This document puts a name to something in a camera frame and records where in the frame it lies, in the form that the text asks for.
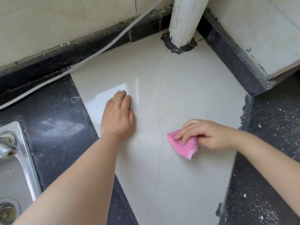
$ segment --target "sponge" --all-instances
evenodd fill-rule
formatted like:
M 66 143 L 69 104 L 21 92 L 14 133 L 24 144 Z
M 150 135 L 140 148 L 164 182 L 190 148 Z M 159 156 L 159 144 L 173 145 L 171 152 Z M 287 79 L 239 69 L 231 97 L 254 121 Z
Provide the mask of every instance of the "sponge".
M 186 159 L 191 160 L 192 156 L 198 149 L 197 144 L 197 137 L 191 137 L 185 145 L 182 145 L 182 140 L 175 140 L 175 136 L 180 132 L 181 130 L 176 130 L 174 132 L 171 132 L 167 135 L 167 138 L 172 145 L 173 149 L 181 156 L 183 156 Z

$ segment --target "hand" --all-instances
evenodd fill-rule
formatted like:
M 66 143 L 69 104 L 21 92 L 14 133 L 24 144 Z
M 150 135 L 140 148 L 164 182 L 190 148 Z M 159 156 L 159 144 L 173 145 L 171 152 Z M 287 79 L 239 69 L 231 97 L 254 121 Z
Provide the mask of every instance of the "hand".
M 198 144 L 211 150 L 238 148 L 238 136 L 242 131 L 217 124 L 213 121 L 192 119 L 184 124 L 175 140 L 182 139 L 184 145 L 193 136 L 198 136 Z
M 126 91 L 117 91 L 115 96 L 107 101 L 102 121 L 101 136 L 115 133 L 122 140 L 128 138 L 134 128 L 135 116 L 131 104 L 131 96 Z

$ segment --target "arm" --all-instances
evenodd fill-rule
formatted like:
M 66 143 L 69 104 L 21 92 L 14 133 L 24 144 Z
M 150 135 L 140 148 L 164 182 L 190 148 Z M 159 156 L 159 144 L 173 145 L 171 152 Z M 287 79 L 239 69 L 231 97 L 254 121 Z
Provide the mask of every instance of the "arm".
M 212 121 L 193 119 L 176 136 L 182 143 L 198 136 L 198 143 L 211 150 L 235 149 L 242 153 L 300 216 L 300 163 L 260 138 Z
M 15 225 L 106 224 L 122 140 L 134 127 L 131 97 L 118 91 L 105 107 L 101 137 L 52 183 Z

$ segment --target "sink drain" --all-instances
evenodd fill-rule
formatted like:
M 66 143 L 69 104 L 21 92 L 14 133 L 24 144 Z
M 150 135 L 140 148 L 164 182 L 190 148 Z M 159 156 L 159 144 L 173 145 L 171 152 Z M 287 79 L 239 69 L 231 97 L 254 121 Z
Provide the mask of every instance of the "sink drain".
M 20 216 L 21 209 L 12 198 L 0 199 L 0 225 L 11 225 Z

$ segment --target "faucet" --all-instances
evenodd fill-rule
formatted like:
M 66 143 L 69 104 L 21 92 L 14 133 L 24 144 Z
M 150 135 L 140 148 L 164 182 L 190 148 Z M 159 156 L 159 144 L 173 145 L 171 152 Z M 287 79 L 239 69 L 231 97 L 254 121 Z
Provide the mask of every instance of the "faucet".
M 12 132 L 0 136 L 0 159 L 7 159 L 17 153 L 17 137 Z

